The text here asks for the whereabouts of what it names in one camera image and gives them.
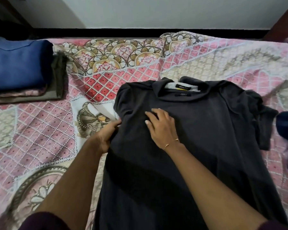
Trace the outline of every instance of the stack of folded clothes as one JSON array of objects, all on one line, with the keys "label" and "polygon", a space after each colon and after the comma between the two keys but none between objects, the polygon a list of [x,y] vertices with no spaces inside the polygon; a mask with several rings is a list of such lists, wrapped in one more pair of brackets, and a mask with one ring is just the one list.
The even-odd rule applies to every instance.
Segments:
[{"label": "stack of folded clothes", "polygon": [[66,59],[47,40],[0,39],[0,103],[62,97]]}]

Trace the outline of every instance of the person's right arm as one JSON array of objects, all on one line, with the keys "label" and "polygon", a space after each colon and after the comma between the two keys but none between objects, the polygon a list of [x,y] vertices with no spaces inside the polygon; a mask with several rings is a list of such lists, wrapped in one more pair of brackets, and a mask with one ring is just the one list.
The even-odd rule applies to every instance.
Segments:
[{"label": "person's right arm", "polygon": [[145,123],[157,146],[171,157],[186,182],[209,230],[255,230],[267,221],[224,185],[179,141],[175,122],[167,112],[152,109]]}]

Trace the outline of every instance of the bed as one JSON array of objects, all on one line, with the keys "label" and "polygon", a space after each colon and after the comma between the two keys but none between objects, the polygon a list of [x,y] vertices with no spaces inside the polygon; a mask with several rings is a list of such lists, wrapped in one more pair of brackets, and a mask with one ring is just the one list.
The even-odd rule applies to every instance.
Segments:
[{"label": "bed", "polygon": [[[288,44],[215,38],[187,31],[159,39],[49,39],[68,57],[62,100],[0,105],[0,229],[17,229],[66,171],[86,138],[118,116],[125,82],[181,76],[228,80],[266,105],[288,110]],[[288,213],[288,141],[274,124],[262,156]],[[106,155],[100,161],[87,229],[92,227]]]}]

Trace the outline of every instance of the shirt sleeve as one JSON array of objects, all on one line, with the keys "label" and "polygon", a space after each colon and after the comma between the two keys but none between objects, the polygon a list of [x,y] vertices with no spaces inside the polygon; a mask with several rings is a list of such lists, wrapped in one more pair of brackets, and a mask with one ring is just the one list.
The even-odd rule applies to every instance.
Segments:
[{"label": "shirt sleeve", "polygon": [[258,230],[288,230],[288,227],[280,224],[279,222],[275,220],[270,220],[265,223],[263,223]]},{"label": "shirt sleeve", "polygon": [[128,83],[123,84],[119,91],[114,103],[114,110],[123,120],[125,115],[132,114],[134,107],[135,96]]},{"label": "shirt sleeve", "polygon": [[248,107],[253,115],[256,140],[261,150],[270,149],[272,123],[278,111],[263,104],[261,96],[253,90],[247,90]]},{"label": "shirt sleeve", "polygon": [[59,217],[49,212],[36,212],[25,219],[18,230],[70,230]]}]

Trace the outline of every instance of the white wall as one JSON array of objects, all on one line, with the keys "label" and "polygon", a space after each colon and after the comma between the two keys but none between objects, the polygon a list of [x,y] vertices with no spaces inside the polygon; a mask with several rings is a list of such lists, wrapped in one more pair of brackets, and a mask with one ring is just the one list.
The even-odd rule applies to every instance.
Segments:
[{"label": "white wall", "polygon": [[270,29],[288,0],[9,0],[33,27]]}]

